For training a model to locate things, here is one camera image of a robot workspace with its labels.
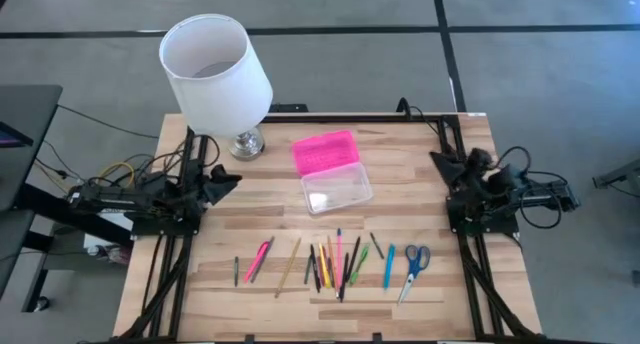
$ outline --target green pen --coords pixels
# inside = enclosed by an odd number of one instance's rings
[[[369,254],[369,243],[365,244],[364,248],[360,252],[360,260],[358,261],[358,265],[356,265],[356,270],[351,273],[351,278],[349,280],[349,286],[353,286],[356,283],[356,279],[358,279],[358,272],[360,271],[360,266],[364,263],[364,260],[367,259],[367,254]]]

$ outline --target pen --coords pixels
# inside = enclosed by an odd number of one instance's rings
[[[309,244],[311,247],[311,266],[313,267],[313,279],[316,281],[316,290],[320,293],[320,278],[318,277],[318,262],[316,261],[316,252],[313,250],[313,244]]]
[[[233,261],[233,285],[238,286],[238,257]]]
[[[360,272],[360,267],[364,260],[367,259],[367,254],[369,254],[369,243],[365,244],[364,248],[362,248],[362,252],[360,253],[360,260],[358,260],[358,265],[356,265],[356,270],[351,273],[351,277],[349,278],[349,286],[353,286],[358,279],[358,273]]]
[[[384,259],[384,254],[382,254],[382,250],[380,249],[380,245],[378,245],[378,242],[376,241],[376,237],[373,236],[373,233],[369,233],[369,235],[371,235],[371,240],[373,240],[373,245],[375,245],[376,249],[378,249],[378,254],[380,254],[380,259]]]
[[[313,259],[311,259],[311,255],[309,255],[309,259],[307,260],[307,270],[304,271],[304,283],[305,285],[309,282],[309,272],[311,271],[311,262],[313,261]]]
[[[269,250],[271,250],[271,247],[273,246],[273,241],[276,239],[276,237],[271,237],[271,239],[269,240],[269,245],[267,246],[267,250],[265,250],[264,255],[262,256],[262,259],[260,259],[260,263],[258,263],[258,267],[256,268],[256,271],[253,272],[253,276],[251,276],[251,282],[253,283],[254,281],[256,281],[256,278],[258,277],[258,273],[260,272],[260,268],[262,268],[262,264],[264,263],[265,259],[267,259],[267,255],[269,254]]]
[[[393,266],[393,257],[396,254],[396,246],[389,245],[389,254],[387,255],[387,271],[384,273],[384,289],[389,288],[389,280],[391,279],[391,268]]]
[[[253,259],[253,263],[251,263],[251,266],[249,267],[247,274],[244,276],[245,283],[249,281],[249,278],[251,278],[253,271],[256,269],[258,264],[260,264],[260,260],[262,260],[262,256],[264,255],[264,253],[266,253],[268,247],[269,247],[269,242],[264,242],[262,243],[262,245],[260,245],[260,249],[258,249],[258,255],[256,255],[255,259]]]
[[[347,276],[343,278],[345,282],[349,281],[349,277],[351,277],[351,273],[353,271],[353,264],[356,262],[356,254],[358,254],[358,247],[360,247],[360,237],[356,239],[356,246],[353,248],[353,254],[351,254],[351,263],[349,264],[349,271],[347,272]]]
[[[338,264],[336,285],[342,288],[342,229],[340,228],[338,228],[338,262],[336,264]]]
[[[329,283],[329,273],[327,273],[327,263],[324,260],[324,250],[322,249],[322,244],[318,243],[318,248],[320,248],[320,263],[322,264],[322,278],[324,279],[324,286],[330,287],[331,283]]]
[[[345,255],[344,255],[344,268],[343,268],[343,272],[342,272],[342,276],[343,276],[344,278],[346,278],[346,277],[347,277],[347,266],[348,266],[348,265],[349,265],[349,253],[347,253],[347,254],[345,254]],[[344,287],[345,287],[345,285],[344,285],[344,284],[345,284],[346,282],[347,282],[347,281],[346,281],[346,280],[344,280],[344,281],[342,282],[342,286],[340,287],[340,303],[342,303],[342,301],[344,300]]]

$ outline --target yellow pencil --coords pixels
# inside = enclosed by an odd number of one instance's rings
[[[336,272],[336,258],[333,257],[333,246],[331,245],[331,237],[327,235],[327,245],[329,246],[329,259],[331,259],[331,268],[329,270],[333,271],[333,281],[335,282],[338,278],[338,274]],[[340,295],[340,288],[338,284],[335,284],[336,289],[336,298]]]
[[[298,247],[300,246],[301,241],[302,238],[298,238],[296,246],[293,248],[293,253],[291,253],[291,258],[289,258],[289,264],[287,264],[287,268],[284,270],[282,278],[280,279],[280,284],[278,284],[278,289],[276,289],[276,298],[280,296],[280,292],[282,291],[282,287],[284,286],[284,281],[287,280],[287,275],[289,275],[289,271],[291,270],[293,261],[296,259],[296,253],[298,252]]]
[[[322,244],[318,243],[318,247],[320,247],[320,262],[322,263],[322,274],[324,275],[324,286],[327,288],[331,288],[331,281],[329,280],[329,272],[327,271],[327,263],[324,261],[324,250],[322,249]]]

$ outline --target black desk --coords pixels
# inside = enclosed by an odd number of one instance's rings
[[[22,247],[46,253],[52,245],[53,237],[29,230],[34,213],[109,242],[133,247],[128,230],[97,215],[74,213],[65,199],[25,183],[61,93],[62,87],[57,85],[0,86],[0,120],[33,140],[30,147],[0,149],[0,258],[9,257],[0,262],[0,296]],[[46,269],[41,268],[25,311],[32,311],[45,277]]]

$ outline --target lamp base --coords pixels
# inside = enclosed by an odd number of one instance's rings
[[[256,159],[264,151],[265,144],[262,133],[258,128],[253,128],[236,136],[229,143],[229,151],[234,158],[241,161]]]

